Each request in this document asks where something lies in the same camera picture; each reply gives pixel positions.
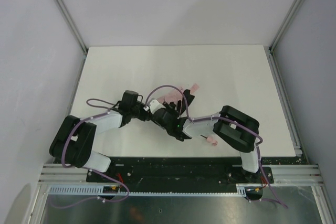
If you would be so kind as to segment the pink folding umbrella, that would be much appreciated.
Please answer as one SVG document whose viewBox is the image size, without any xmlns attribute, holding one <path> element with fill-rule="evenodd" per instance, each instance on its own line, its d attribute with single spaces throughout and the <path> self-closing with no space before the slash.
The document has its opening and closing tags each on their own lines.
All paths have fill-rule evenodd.
<svg viewBox="0 0 336 224">
<path fill-rule="evenodd" d="M 199 85 L 197 83 L 194 83 L 190 88 L 187 88 L 190 90 L 190 94 L 194 94 L 198 89 L 199 89 Z M 178 89 L 184 93 L 185 89 L 183 87 L 178 87 Z M 158 102 L 163 104 L 164 102 L 170 104 L 171 102 L 173 102 L 176 105 L 176 109 L 179 112 L 179 115 L 182 115 L 182 102 L 183 102 L 183 97 L 180 94 L 180 92 L 178 92 L 177 90 L 173 89 L 172 91 L 170 91 L 169 93 L 157 98 Z M 208 137 L 204 137 L 206 138 L 206 142 L 208 142 L 209 144 L 211 144 L 212 146 L 216 146 L 218 144 L 218 141 L 215 140 L 214 136 L 210 135 Z"/>
</svg>

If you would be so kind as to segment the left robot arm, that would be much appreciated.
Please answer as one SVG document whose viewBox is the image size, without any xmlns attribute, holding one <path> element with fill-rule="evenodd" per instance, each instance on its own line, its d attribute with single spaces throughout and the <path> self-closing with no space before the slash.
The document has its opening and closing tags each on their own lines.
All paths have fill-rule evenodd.
<svg viewBox="0 0 336 224">
<path fill-rule="evenodd" d="M 125 91 L 122 99 L 106 111 L 85 119 L 73 115 L 65 117 L 49 148 L 52 157 L 61 160 L 65 167 L 87 168 L 104 173 L 111 159 L 92 150 L 93 143 L 101 133 L 118 129 L 132 119 L 149 120 L 144 110 L 142 95 L 135 91 Z"/>
</svg>

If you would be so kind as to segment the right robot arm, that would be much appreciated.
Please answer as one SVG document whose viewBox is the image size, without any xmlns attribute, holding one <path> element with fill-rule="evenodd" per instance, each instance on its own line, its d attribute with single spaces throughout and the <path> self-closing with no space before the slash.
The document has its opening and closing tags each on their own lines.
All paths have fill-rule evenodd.
<svg viewBox="0 0 336 224">
<path fill-rule="evenodd" d="M 152 121 L 177 140 L 182 142 L 199 136 L 217 136 L 239 151 L 244 171 L 254 174 L 259 171 L 256 138 L 260 124 L 251 116 L 228 105 L 218 113 L 191 120 L 178 116 L 175 109 L 163 105 L 149 111 Z"/>
</svg>

